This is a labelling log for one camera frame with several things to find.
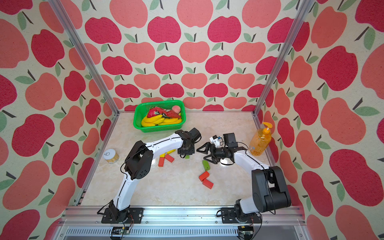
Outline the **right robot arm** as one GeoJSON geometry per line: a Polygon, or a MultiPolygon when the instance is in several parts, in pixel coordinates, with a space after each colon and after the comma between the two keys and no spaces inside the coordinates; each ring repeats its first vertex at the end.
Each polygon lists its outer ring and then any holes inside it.
{"type": "Polygon", "coordinates": [[[253,215],[264,212],[274,214],[278,209],[291,206],[292,200],[282,169],[257,160],[246,147],[239,146],[234,133],[224,134],[222,138],[211,137],[209,142],[197,148],[197,152],[205,154],[204,160],[212,164],[230,160],[251,175],[252,196],[239,199],[234,205],[238,221],[245,222],[253,215]]]}

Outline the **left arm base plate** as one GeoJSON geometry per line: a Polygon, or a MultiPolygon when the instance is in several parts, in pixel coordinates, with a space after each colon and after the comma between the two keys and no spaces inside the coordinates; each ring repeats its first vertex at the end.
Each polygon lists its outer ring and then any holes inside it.
{"type": "Polygon", "coordinates": [[[105,209],[101,220],[102,224],[140,224],[144,215],[144,208],[127,208],[123,211],[113,211],[105,209]]]}

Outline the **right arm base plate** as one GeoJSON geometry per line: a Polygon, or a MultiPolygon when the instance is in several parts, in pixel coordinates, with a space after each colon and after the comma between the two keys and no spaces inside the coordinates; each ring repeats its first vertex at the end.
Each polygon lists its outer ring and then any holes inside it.
{"type": "Polygon", "coordinates": [[[244,214],[241,210],[234,207],[221,208],[216,213],[217,218],[221,218],[223,224],[260,224],[262,223],[262,216],[257,213],[244,214]]]}

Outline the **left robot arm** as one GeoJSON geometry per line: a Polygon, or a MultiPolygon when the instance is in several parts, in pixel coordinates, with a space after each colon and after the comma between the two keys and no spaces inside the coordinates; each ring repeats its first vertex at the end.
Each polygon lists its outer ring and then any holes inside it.
{"type": "Polygon", "coordinates": [[[201,133],[193,128],[190,131],[178,130],[172,135],[150,143],[138,141],[124,161],[124,178],[117,195],[108,206],[113,220],[128,209],[139,180],[150,172],[152,161],[171,150],[177,150],[182,157],[195,153],[195,143],[201,133]]]}

